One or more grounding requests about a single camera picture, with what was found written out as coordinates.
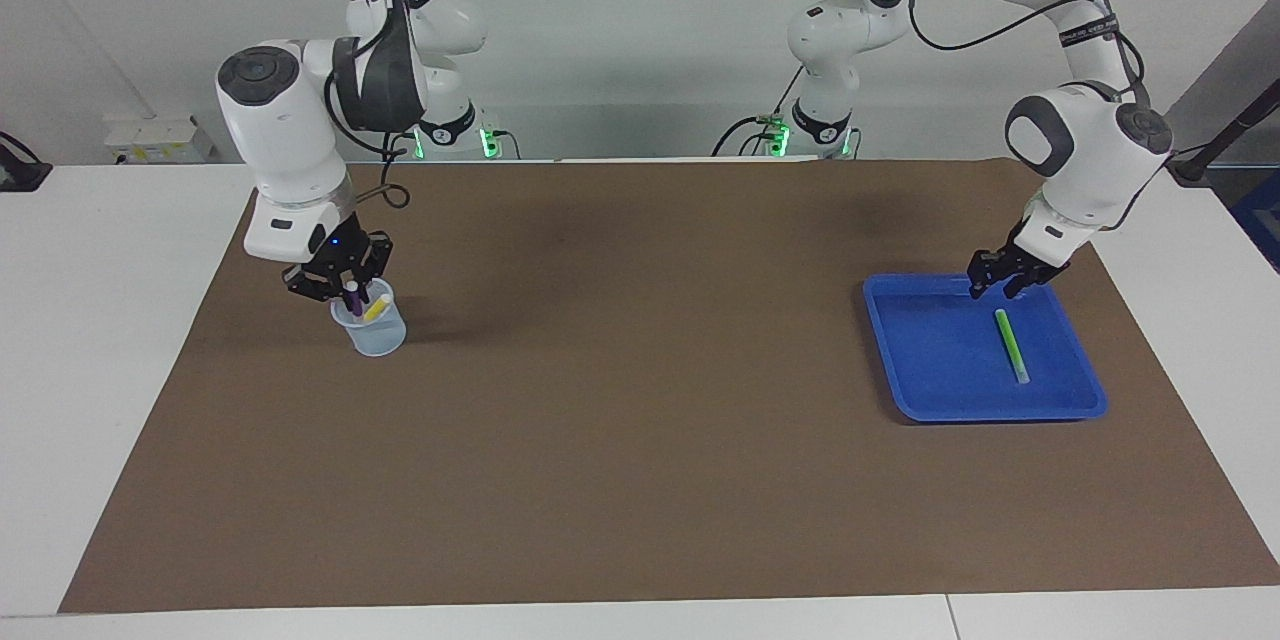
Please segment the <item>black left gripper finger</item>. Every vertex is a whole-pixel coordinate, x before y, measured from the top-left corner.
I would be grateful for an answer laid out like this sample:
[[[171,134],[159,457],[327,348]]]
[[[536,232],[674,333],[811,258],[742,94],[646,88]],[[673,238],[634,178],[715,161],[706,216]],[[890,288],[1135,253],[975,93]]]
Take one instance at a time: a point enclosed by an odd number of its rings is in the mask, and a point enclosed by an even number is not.
[[[1024,268],[1005,283],[1004,294],[1007,300],[1014,300],[1030,285],[1046,285],[1057,275],[1057,268]]]
[[[1012,256],[1007,250],[977,251],[966,268],[970,298],[977,301],[993,285],[1000,285],[1012,276]]]

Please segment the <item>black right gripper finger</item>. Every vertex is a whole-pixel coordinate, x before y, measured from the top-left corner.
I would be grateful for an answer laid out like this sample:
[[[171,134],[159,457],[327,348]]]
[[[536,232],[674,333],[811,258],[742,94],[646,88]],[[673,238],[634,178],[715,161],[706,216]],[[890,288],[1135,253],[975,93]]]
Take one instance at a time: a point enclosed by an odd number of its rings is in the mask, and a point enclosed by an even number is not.
[[[384,275],[394,248],[390,236],[387,233],[370,233],[367,238],[367,253],[361,265],[356,268],[356,293],[365,306],[371,305],[369,285]]]
[[[346,298],[343,270],[334,265],[292,265],[283,271],[283,284],[288,292],[316,302]]]

